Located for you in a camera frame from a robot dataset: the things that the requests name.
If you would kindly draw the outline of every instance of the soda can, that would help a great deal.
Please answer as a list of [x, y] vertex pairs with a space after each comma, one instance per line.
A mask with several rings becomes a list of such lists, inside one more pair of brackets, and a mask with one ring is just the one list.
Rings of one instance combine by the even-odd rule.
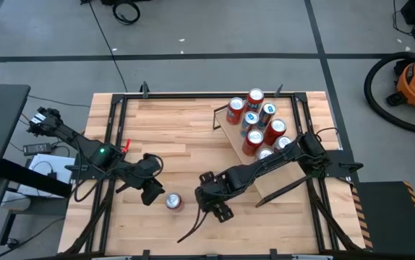
[[271, 149], [263, 148], [263, 149], [260, 149], [259, 152], [257, 152], [256, 157], [258, 160], [261, 160], [271, 154], [273, 154], [273, 151]]
[[257, 122], [257, 127], [260, 129], [264, 129], [276, 112], [277, 107], [275, 105], [273, 105], [272, 103], [266, 103], [260, 110], [259, 122]]
[[243, 142], [243, 152], [247, 156], [254, 156], [257, 149], [262, 145], [264, 136], [259, 130], [251, 130]]
[[227, 109], [227, 122], [232, 125], [239, 123], [241, 114], [243, 113], [244, 103], [240, 97], [234, 97], [230, 99]]
[[167, 194], [166, 196], [166, 207], [168, 209], [172, 210], [181, 210], [183, 206], [183, 201], [181, 200], [181, 197], [178, 193], [172, 192], [170, 194]]
[[257, 88], [252, 89], [249, 91], [248, 97], [246, 99], [246, 112], [254, 111], [257, 113], [263, 101], [264, 92]]
[[293, 140], [291, 140], [291, 138], [287, 137], [287, 136], [281, 136], [279, 138], [276, 139], [275, 144], [273, 144], [273, 151], [277, 152], [278, 150], [281, 150], [283, 148], [285, 148], [285, 146], [287, 144], [292, 143]]
[[246, 112], [243, 117], [243, 123], [241, 123], [240, 133], [243, 137], [246, 137], [246, 134], [251, 131], [259, 121], [259, 115], [255, 112]]
[[273, 119], [264, 132], [264, 143], [272, 145], [278, 137], [286, 132], [286, 123], [281, 119]]

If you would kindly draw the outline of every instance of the wooden board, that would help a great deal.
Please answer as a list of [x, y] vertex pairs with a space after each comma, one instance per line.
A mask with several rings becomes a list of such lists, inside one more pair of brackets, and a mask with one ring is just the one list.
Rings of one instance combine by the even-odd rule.
[[[103, 140], [110, 101], [111, 94], [94, 95], [87, 137]], [[164, 196], [147, 207], [140, 200], [140, 191], [131, 188], [115, 194], [107, 255], [141, 255], [144, 249], [149, 249], [152, 255], [268, 254], [270, 248], [277, 248], [280, 254], [317, 252], [306, 194], [286, 194], [285, 201], [256, 209], [254, 206], [261, 197], [254, 186], [228, 202], [235, 214], [233, 219], [220, 224], [209, 214], [194, 235], [176, 243], [194, 223], [197, 214], [194, 189], [200, 184], [199, 175], [209, 170], [218, 173], [241, 163], [223, 131], [212, 130], [213, 110], [227, 102], [227, 99], [128, 102], [123, 143], [127, 139], [132, 142], [127, 160], [135, 162], [145, 152], [160, 155], [164, 171], [158, 180], [166, 192], [181, 194], [184, 208], [180, 212], [167, 209]], [[315, 123], [330, 120], [324, 117], [316, 116]], [[88, 181], [80, 191], [92, 184]], [[349, 186], [329, 180], [328, 192], [336, 220], [355, 243], [363, 246]], [[90, 217], [91, 201], [92, 197], [79, 204], [69, 203], [59, 251], [68, 248], [82, 231]]]
[[[312, 123], [314, 124], [314, 130], [334, 127], [333, 119], [331, 117], [330, 108], [324, 92], [308, 92], [309, 110], [312, 117]], [[285, 136], [295, 139], [297, 136], [296, 124], [293, 116], [293, 108], [291, 106], [290, 98], [266, 98], [264, 103], [272, 102], [277, 107], [277, 113], [273, 117], [274, 119], [282, 119], [286, 122]], [[305, 123], [304, 111], [302, 104], [298, 103], [299, 117], [301, 119], [301, 125], [303, 131], [307, 131], [307, 124]], [[231, 125], [226, 120], [227, 109], [218, 111], [215, 114], [216, 121], [221, 125], [222, 130], [226, 134], [233, 149], [235, 150], [241, 163], [248, 165], [257, 160], [255, 156], [247, 156], [243, 153], [241, 146], [244, 142], [244, 137], [240, 134], [241, 122], [237, 125]], [[334, 150], [339, 148], [338, 138], [335, 131], [323, 131], [321, 133], [322, 145], [327, 150]], [[269, 145], [263, 144], [262, 148], [271, 148]], [[304, 177], [304, 172], [297, 162], [292, 162], [283, 167], [280, 167], [272, 172], [258, 178], [254, 185], [259, 192], [261, 198], [283, 188], [284, 186]], [[305, 185], [299, 186], [299, 193], [303, 193], [307, 190]], [[286, 202], [286, 196], [279, 196], [273, 200], [273, 203]]]

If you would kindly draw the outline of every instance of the concrete floor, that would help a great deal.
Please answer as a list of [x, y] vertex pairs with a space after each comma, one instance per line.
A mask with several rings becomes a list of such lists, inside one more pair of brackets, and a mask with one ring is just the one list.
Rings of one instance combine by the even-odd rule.
[[[397, 0], [397, 7], [404, 3]], [[153, 0], [139, 3], [142, 18], [130, 27], [120, 25], [109, 6], [96, 0], [93, 6], [114, 53], [132, 55], [118, 61], [130, 92], [138, 91], [143, 80], [153, 92], [275, 90], [279, 84], [283, 90], [335, 92], [338, 99], [333, 95], [331, 103], [340, 105], [354, 157], [365, 164], [360, 180], [409, 181], [415, 188], [415, 134], [390, 125], [368, 108], [363, 82], [377, 60], [351, 55], [415, 51], [414, 40], [392, 28], [391, 0]], [[310, 6], [323, 44], [320, 49], [308, 15]], [[398, 26], [408, 28], [402, 17]], [[182, 51], [254, 54], [183, 59]], [[348, 55], [328, 59], [325, 71], [321, 64], [326, 59], [318, 56], [323, 51]], [[268, 53], [314, 55], [270, 58]], [[169, 59], [166, 54], [178, 56]], [[0, 84], [28, 84], [31, 95], [89, 104], [94, 92], [124, 91], [113, 62], [100, 58], [105, 55], [108, 49], [88, 5], [80, 6], [78, 0], [0, 0]], [[157, 56], [146, 60], [146, 55]], [[73, 61], [66, 61], [67, 56]], [[380, 72], [373, 84], [375, 93], [387, 95], [392, 80], [390, 69]], [[87, 108], [29, 99], [24, 113], [31, 116], [41, 105], [58, 108], [71, 127], [85, 127]], [[415, 122], [415, 110], [401, 108], [394, 113]], [[50, 141], [26, 133], [22, 124], [12, 138], [17, 146], [43, 140]], [[22, 164], [26, 159], [12, 147], [5, 157]], [[11, 236], [26, 239], [53, 219], [21, 217]], [[61, 225], [56, 223], [2, 259], [55, 254]]]

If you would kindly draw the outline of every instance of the red clip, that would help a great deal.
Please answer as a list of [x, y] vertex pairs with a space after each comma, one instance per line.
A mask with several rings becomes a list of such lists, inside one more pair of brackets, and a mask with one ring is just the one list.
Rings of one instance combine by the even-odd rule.
[[127, 153], [127, 152], [129, 151], [129, 146], [130, 146], [130, 139], [128, 139], [128, 140], [127, 140], [126, 147], [124, 147], [124, 148], [122, 149], [122, 152], [123, 152], [123, 153]]

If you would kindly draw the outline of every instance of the wooden table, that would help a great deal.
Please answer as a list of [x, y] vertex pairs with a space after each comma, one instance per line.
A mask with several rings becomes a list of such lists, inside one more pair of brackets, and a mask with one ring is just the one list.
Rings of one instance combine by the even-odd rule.
[[[103, 141], [111, 96], [94, 95], [85, 131], [88, 138]], [[332, 126], [325, 93], [308, 92], [307, 96], [315, 130]], [[164, 171], [157, 179], [164, 185], [166, 193], [175, 191], [181, 194], [184, 209], [180, 212], [167, 209], [165, 196], [159, 196], [147, 207], [141, 202], [141, 191], [132, 188], [115, 194], [106, 255], [142, 255], [144, 249], [149, 249], [152, 255], [269, 254], [270, 248], [276, 248], [279, 254], [317, 253], [305, 184], [260, 208], [254, 206], [267, 194], [260, 194], [256, 186], [251, 186], [244, 194], [228, 201], [235, 214], [233, 219], [220, 224], [209, 214], [195, 234], [182, 243], [176, 243], [195, 221], [197, 203], [194, 189], [200, 184], [199, 175], [209, 170], [219, 173], [241, 164], [224, 132], [212, 130], [213, 110], [227, 102], [228, 99], [223, 98], [190, 98], [130, 100], [127, 103], [123, 143], [127, 139], [132, 142], [126, 159], [136, 162], [145, 152], [160, 155], [164, 160]], [[119, 111], [117, 108], [111, 140], [116, 139]], [[286, 113], [289, 110], [283, 109], [283, 116], [286, 117]], [[338, 147], [334, 132], [322, 133], [322, 138], [325, 148]], [[266, 175], [261, 178], [257, 181], [274, 182]], [[81, 186], [80, 195], [93, 183], [87, 181]], [[353, 242], [364, 247], [349, 185], [327, 179], [327, 188], [333, 216]], [[69, 202], [59, 252], [70, 247], [87, 224], [92, 201], [93, 196], [81, 203], [73, 199]], [[326, 224], [322, 217], [320, 219], [325, 244], [330, 248]], [[94, 249], [98, 249], [99, 235], [100, 232], [95, 232]]]

